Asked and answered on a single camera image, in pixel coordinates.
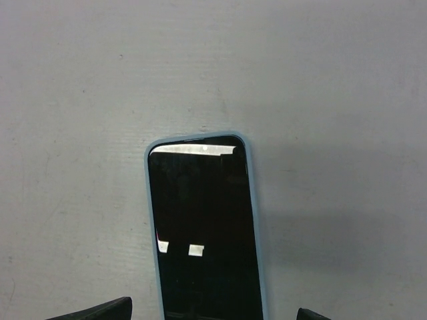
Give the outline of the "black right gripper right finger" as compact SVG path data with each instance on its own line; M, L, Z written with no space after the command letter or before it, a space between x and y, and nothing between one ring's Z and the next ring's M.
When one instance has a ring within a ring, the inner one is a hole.
M358 313L351 314L338 314L331 313L323 315L321 313L312 311L307 308L299 308L296 314L297 320L359 320L362 319L362 316Z

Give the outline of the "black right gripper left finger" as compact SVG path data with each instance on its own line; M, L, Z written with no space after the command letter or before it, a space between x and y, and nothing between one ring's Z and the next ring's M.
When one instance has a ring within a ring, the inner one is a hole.
M94 307L60 315L49 320L130 320L131 297L120 297Z

